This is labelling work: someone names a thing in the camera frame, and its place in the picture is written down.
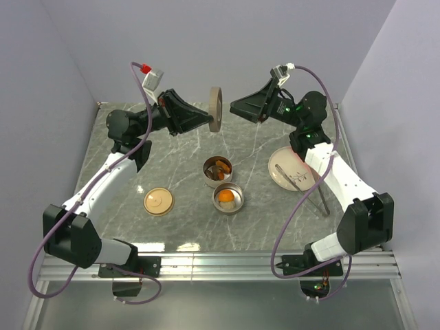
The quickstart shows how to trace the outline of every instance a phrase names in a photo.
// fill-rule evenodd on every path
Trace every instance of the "bowl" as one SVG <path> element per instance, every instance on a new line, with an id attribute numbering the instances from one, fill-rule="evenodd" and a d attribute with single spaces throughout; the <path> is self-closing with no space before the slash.
<path id="1" fill-rule="evenodd" d="M 224 180 L 215 181 L 213 179 L 210 179 L 205 174 L 206 170 L 208 170 L 209 168 L 214 166 L 215 162 L 217 160 L 221 160 L 223 163 L 228 165 L 229 168 L 231 169 L 231 173 L 229 173 L 229 174 L 225 173 L 225 179 Z M 211 188 L 216 188 L 216 187 L 220 186 L 221 184 L 224 184 L 226 182 L 231 182 L 233 172 L 234 172 L 234 168 L 232 167 L 231 162 L 227 158 L 222 157 L 222 156 L 214 156 L 214 157 L 211 157 L 211 158 L 207 159 L 206 162 L 203 164 L 203 168 L 202 168 L 203 179 L 205 180 L 205 183 L 209 187 L 211 187 Z"/>
<path id="2" fill-rule="evenodd" d="M 236 207 L 231 210 L 225 210 L 220 206 L 219 203 L 219 193 L 223 189 L 229 189 L 232 191 L 232 194 L 234 194 L 234 201 L 236 204 Z M 239 186 L 236 184 L 232 184 L 230 182 L 227 182 L 225 184 L 221 184 L 217 188 L 214 189 L 214 192 L 212 193 L 212 203 L 214 204 L 214 207 L 220 212 L 225 215 L 235 215 L 240 209 L 243 207 L 243 204 L 245 203 L 245 197 L 243 194 L 243 191 Z"/>

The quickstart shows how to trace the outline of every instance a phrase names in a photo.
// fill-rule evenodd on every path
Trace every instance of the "gray wall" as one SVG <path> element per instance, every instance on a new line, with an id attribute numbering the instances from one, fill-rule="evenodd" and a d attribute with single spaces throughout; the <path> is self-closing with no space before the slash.
<path id="1" fill-rule="evenodd" d="M 395 199 L 390 246 L 421 330 L 440 325 L 439 14 L 398 0 L 342 102 L 360 173 Z"/>
<path id="2" fill-rule="evenodd" d="M 74 189 L 96 105 L 43 6 L 0 1 L 0 320 L 20 329 L 41 215 Z"/>
<path id="3" fill-rule="evenodd" d="M 127 63 L 162 68 L 189 101 L 260 89 L 271 67 L 316 70 L 341 101 L 395 0 L 42 0 L 99 101 L 141 102 Z M 319 88 L 297 72 L 286 86 Z"/>

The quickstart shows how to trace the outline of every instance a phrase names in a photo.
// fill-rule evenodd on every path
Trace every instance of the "orange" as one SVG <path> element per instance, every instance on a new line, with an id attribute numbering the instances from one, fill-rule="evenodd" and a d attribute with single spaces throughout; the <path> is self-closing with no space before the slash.
<path id="1" fill-rule="evenodd" d="M 221 192 L 219 192 L 219 201 L 233 201 L 234 198 L 234 194 L 229 189 L 223 189 Z"/>

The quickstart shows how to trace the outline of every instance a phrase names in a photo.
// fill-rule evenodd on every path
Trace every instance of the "marble surface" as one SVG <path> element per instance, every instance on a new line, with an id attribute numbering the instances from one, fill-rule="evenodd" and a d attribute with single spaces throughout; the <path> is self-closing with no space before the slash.
<path id="1" fill-rule="evenodd" d="M 206 103 L 196 107 L 207 109 Z M 105 119 L 114 109 L 141 111 L 141 104 L 107 103 L 100 106 L 91 134 L 77 190 L 101 167 L 113 142 L 107 138 Z M 331 115 L 323 123 L 334 141 Z M 143 169 L 115 196 L 103 212 L 98 233 L 103 237 L 145 243 L 150 251 L 226 252 L 233 250 L 271 250 L 281 226 L 300 199 L 298 192 L 287 191 L 272 181 L 267 169 L 271 154 L 289 145 L 293 127 L 269 119 L 253 124 L 229 112 L 223 105 L 221 132 L 211 133 L 204 125 L 173 137 L 163 129 L 150 135 L 151 156 Z M 339 153 L 348 161 L 344 144 Z M 213 155 L 227 157 L 234 166 L 232 182 L 244 191 L 245 205 L 233 216 L 218 213 L 211 202 L 213 189 L 204 184 L 201 167 Z M 163 217 L 149 215 L 143 205 L 152 188 L 168 188 L 175 205 Z M 304 245 L 325 237 L 338 226 L 342 210 L 327 186 L 322 187 L 331 215 L 320 216 L 307 203 L 292 219 L 280 249 L 303 249 Z M 311 198 L 322 206 L 318 192 Z"/>

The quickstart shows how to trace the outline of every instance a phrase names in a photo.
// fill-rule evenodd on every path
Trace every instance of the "metal utensil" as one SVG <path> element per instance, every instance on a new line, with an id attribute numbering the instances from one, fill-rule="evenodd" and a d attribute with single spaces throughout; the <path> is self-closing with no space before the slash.
<path id="1" fill-rule="evenodd" d="M 280 175 L 281 175 L 281 176 L 282 176 L 287 182 L 289 182 L 293 187 L 295 187 L 295 189 L 296 189 L 297 191 L 299 191 L 303 196 L 305 195 L 305 192 L 303 192 L 303 191 L 298 187 L 298 185 L 295 183 L 294 180 L 290 179 L 289 175 L 286 174 L 286 172 L 281 168 L 281 166 L 279 166 L 278 164 L 275 164 L 275 169 L 278 171 L 278 173 L 280 173 Z M 325 203 L 325 200 L 324 200 L 324 198 L 323 198 L 324 196 L 321 195 L 321 197 L 322 197 L 322 202 L 324 203 L 324 205 L 325 205 L 325 209 L 326 209 L 326 211 L 327 211 L 328 207 L 327 207 L 327 204 Z M 330 212 L 327 213 L 327 212 L 323 211 L 323 210 L 322 210 L 318 205 L 316 205 L 315 202 L 312 201 L 309 197 L 307 198 L 307 200 L 308 200 L 313 206 L 315 206 L 316 209 L 317 209 L 319 212 L 321 212 L 322 215 L 324 215 L 324 217 L 327 217 L 328 215 L 330 215 Z"/>

